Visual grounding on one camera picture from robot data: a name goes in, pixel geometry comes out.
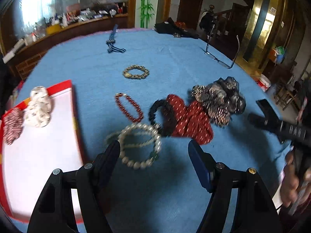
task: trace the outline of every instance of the screw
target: screw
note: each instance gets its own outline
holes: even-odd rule
[[[257,171],[256,171],[256,169],[255,168],[250,168],[249,170],[248,170],[251,174],[255,174]]]
[[[87,163],[87,164],[84,165],[84,168],[85,169],[90,169],[90,168],[92,168],[92,166],[93,166],[92,163]]]
[[[216,167],[218,169],[223,169],[225,167],[225,165],[223,163],[221,163],[221,162],[218,162],[218,163],[216,163]]]
[[[60,169],[56,168],[56,169],[53,170],[53,174],[54,174],[54,175],[57,175],[57,174],[59,174],[59,173],[60,173]]]

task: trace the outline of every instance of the black stripe on column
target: black stripe on column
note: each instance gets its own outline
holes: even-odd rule
[[[252,56],[252,53],[255,49],[255,46],[257,44],[257,41],[260,37],[260,33],[262,31],[263,24],[265,23],[267,12],[269,9],[269,3],[270,0],[262,0],[260,12],[258,15],[258,19],[254,28],[254,32],[251,36],[251,39],[249,40],[248,46],[246,48],[246,51],[243,55],[243,59],[246,61],[249,61],[250,57]]]

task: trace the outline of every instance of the bracelet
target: bracelet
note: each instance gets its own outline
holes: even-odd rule
[[[129,71],[138,69],[143,71],[143,74],[130,74]],[[123,76],[128,79],[145,79],[149,75],[149,70],[141,65],[131,65],[123,71]]]
[[[138,118],[134,118],[130,115],[130,113],[128,113],[126,111],[126,109],[123,107],[122,103],[119,100],[119,97],[121,96],[125,96],[125,98],[136,108],[136,111],[138,113]],[[143,118],[144,115],[142,114],[142,111],[140,109],[140,107],[138,106],[138,104],[136,102],[134,102],[127,94],[123,94],[123,93],[117,93],[115,95],[116,98],[116,103],[119,106],[119,108],[121,109],[121,111],[133,122],[133,123],[139,123]]]
[[[166,122],[163,124],[163,128],[159,123],[155,123],[155,113],[159,107],[163,107],[163,113],[165,116],[168,116]],[[158,130],[158,133],[162,137],[170,136],[175,130],[177,121],[175,118],[175,113],[172,106],[166,100],[157,100],[151,106],[149,110],[149,121],[154,128]]]
[[[154,150],[150,153],[149,159],[143,162],[134,162],[134,160],[130,160],[128,157],[125,156],[125,147],[123,144],[124,138],[126,135],[131,133],[134,129],[141,129],[145,130],[149,135],[151,135],[154,141]],[[119,158],[122,159],[122,163],[126,164],[128,167],[133,167],[133,169],[145,169],[146,166],[152,166],[153,162],[158,159],[159,152],[161,151],[161,136],[158,134],[158,131],[151,125],[141,124],[141,123],[133,123],[130,126],[126,126],[124,130],[121,131],[121,134],[118,136],[118,141],[120,143],[120,156]]]
[[[121,134],[121,131],[117,131],[117,132],[114,132],[114,133],[111,133],[109,134],[106,138],[105,138],[105,145],[108,146],[109,143],[109,139],[111,139],[112,137],[114,136],[119,136]],[[141,131],[141,132],[136,132],[136,133],[130,133],[131,135],[133,136],[144,136],[144,135],[150,135],[150,132],[147,132],[147,131]],[[143,143],[130,143],[130,144],[125,144],[123,146],[124,149],[126,148],[141,148],[141,147],[144,147],[144,146],[147,146],[151,143],[153,143],[155,140],[154,137],[152,137],[150,140],[146,141],[146,142],[143,142]]]

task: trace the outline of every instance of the brown door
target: brown door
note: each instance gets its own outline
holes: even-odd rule
[[[197,29],[203,0],[180,0],[177,21],[186,24],[188,29]]]

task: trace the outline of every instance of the bamboo painting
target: bamboo painting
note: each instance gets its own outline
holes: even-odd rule
[[[141,0],[140,6],[140,27],[148,28],[148,23],[152,16],[154,16],[155,10],[151,4],[151,0]]]

